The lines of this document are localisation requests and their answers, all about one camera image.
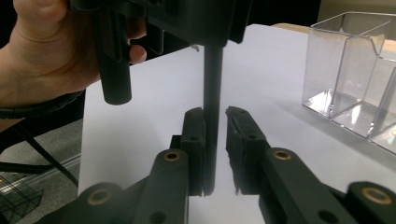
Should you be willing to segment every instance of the white surface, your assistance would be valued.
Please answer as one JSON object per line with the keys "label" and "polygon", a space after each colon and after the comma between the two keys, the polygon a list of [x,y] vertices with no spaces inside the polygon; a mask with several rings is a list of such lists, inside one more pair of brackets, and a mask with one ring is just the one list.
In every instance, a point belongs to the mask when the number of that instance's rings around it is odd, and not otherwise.
{"label": "white surface", "polygon": [[[264,223],[258,196],[236,196],[225,151],[229,105],[246,109],[273,147],[294,150],[317,177],[345,191],[368,180],[396,191],[396,157],[301,105],[307,35],[253,25],[224,50],[214,193],[190,198],[190,223]],[[107,105],[100,83],[87,92],[79,192],[99,182],[126,188],[149,174],[180,134],[184,113],[203,104],[203,49],[183,49],[131,67],[133,100]]]}

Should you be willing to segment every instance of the finger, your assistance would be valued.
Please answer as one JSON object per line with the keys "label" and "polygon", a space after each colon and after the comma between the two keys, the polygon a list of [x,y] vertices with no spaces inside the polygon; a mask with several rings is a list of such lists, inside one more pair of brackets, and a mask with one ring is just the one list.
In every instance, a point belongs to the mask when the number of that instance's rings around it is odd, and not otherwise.
{"label": "finger", "polygon": [[129,39],[138,39],[146,35],[145,18],[127,18],[127,34]]}
{"label": "finger", "polygon": [[67,13],[67,0],[14,0],[17,27],[30,37],[49,37],[61,27]]}
{"label": "finger", "polygon": [[132,45],[129,51],[129,58],[132,64],[142,63],[147,58],[146,50],[140,45]]}

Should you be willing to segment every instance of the clear plastic container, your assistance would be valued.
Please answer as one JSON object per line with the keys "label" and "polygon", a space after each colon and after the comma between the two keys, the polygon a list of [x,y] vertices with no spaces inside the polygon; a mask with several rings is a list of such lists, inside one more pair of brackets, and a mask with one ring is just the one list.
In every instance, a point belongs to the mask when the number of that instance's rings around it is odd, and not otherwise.
{"label": "clear plastic container", "polygon": [[310,27],[303,105],[396,153],[396,15],[347,12]]}

